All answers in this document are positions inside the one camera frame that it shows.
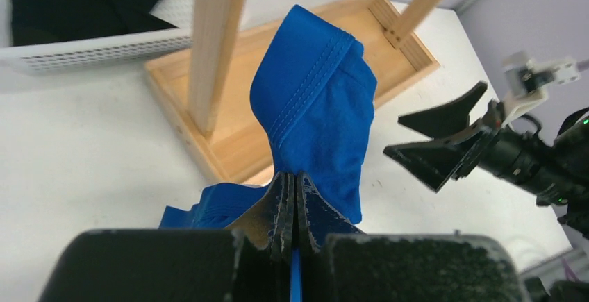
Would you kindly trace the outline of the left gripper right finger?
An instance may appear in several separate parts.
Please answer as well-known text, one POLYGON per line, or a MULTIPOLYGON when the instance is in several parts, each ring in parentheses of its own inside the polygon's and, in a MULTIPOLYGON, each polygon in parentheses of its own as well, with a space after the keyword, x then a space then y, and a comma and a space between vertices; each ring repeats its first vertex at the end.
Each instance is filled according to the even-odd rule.
POLYGON ((299 248, 302 254, 319 253, 330 233, 363 233, 319 192, 309 174, 296 179, 299 248))

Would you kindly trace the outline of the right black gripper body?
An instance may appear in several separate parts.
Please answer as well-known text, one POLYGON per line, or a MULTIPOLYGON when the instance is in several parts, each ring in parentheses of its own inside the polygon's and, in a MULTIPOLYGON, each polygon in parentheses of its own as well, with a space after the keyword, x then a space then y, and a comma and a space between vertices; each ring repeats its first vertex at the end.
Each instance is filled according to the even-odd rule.
POLYGON ((588 120, 581 116, 570 115, 551 146, 538 136, 540 122, 528 114, 523 119, 536 126, 534 132, 498 126, 493 137, 478 134, 459 144, 465 157, 455 177, 466 177, 480 167, 533 194, 538 206, 587 204, 588 120))

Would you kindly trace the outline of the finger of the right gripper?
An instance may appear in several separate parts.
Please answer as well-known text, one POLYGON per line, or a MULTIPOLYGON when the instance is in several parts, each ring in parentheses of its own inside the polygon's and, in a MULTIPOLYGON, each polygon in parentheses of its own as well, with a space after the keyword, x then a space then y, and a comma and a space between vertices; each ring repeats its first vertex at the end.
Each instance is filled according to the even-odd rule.
POLYGON ((480 127, 468 127, 429 141, 388 145, 383 154, 401 165, 433 192, 439 192, 451 179, 466 177, 476 167, 483 137, 480 127))
POLYGON ((487 89, 488 84, 479 81, 472 89, 453 101, 399 116, 397 122, 433 139, 449 137, 470 125, 470 112, 487 89))

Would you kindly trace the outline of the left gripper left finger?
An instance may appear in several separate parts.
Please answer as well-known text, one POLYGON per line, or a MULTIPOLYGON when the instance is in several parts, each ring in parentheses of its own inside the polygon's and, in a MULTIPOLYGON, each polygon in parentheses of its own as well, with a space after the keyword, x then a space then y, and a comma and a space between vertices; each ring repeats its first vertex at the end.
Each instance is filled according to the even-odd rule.
POLYGON ((229 224, 227 230, 241 230, 272 261, 289 263, 295 211, 295 175, 279 172, 263 197, 229 224))

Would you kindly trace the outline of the blue boxer underwear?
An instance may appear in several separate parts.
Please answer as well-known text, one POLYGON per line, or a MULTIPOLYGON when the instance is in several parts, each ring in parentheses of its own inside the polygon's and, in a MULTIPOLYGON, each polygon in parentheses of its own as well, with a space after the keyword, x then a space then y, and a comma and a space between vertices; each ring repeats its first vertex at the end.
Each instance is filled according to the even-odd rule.
POLYGON ((182 274, 177 301, 367 301, 381 294, 386 246, 364 233, 330 233, 319 253, 299 248, 296 179, 310 175, 320 194, 357 227, 360 171, 374 118, 376 78, 353 41, 322 89, 284 131, 269 135, 276 176, 294 174, 289 263, 259 251, 241 230, 226 227, 259 201, 267 186, 206 187, 190 210, 167 207, 161 225, 182 228, 175 250, 182 274))

